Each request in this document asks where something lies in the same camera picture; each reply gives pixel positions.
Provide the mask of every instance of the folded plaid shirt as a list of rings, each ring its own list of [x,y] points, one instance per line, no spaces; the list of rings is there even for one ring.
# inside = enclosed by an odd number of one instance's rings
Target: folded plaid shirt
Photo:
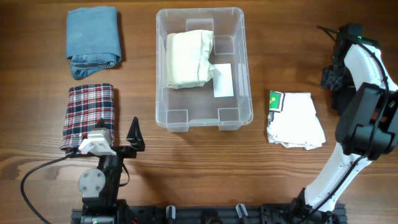
[[[114,104],[111,84],[82,85],[69,89],[69,102],[61,150],[70,154],[103,118],[114,139]]]

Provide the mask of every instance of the white clamp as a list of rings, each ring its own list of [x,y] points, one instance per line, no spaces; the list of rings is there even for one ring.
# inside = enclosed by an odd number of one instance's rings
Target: white clamp
[[[82,154],[91,152],[97,156],[115,156],[116,152],[111,149],[112,136],[106,128],[93,128],[87,138],[79,146]]]

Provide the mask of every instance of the white folded cloth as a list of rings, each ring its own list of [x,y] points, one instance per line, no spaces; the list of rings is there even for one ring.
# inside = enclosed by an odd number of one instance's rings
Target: white folded cloth
[[[193,30],[167,36],[167,87],[203,86],[213,78],[215,67],[209,62],[213,31]]]
[[[270,92],[268,141],[285,147],[315,149],[326,141],[311,93]]]

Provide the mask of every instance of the folded blue denim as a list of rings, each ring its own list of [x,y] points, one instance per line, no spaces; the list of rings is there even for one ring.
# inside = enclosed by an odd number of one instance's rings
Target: folded blue denim
[[[70,71],[76,80],[121,61],[115,7],[82,7],[68,12],[67,59],[70,59]]]

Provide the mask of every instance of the wooden table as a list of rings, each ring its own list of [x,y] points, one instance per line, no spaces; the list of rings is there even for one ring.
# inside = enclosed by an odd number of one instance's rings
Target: wooden table
[[[59,150],[68,89],[111,83],[117,89],[119,143],[134,116],[146,151],[127,159],[131,180],[119,198],[129,205],[260,205],[289,203],[321,171],[335,146],[336,111],[319,87],[331,64],[333,42],[315,28],[347,22],[377,39],[391,77],[398,81],[397,1],[219,1],[112,3],[121,13],[124,61],[81,81],[65,59],[67,12],[99,4],[0,6],[0,223],[40,223],[19,185],[31,168],[62,157]],[[155,15],[163,8],[240,7],[246,21],[254,120],[237,131],[191,128],[170,133],[155,123]],[[264,134],[269,90],[310,91],[326,134],[320,149],[286,149]],[[28,197],[53,223],[68,223],[80,208],[78,178],[97,159],[70,159],[33,173]],[[346,189],[350,223],[395,223],[398,153],[382,156]]]

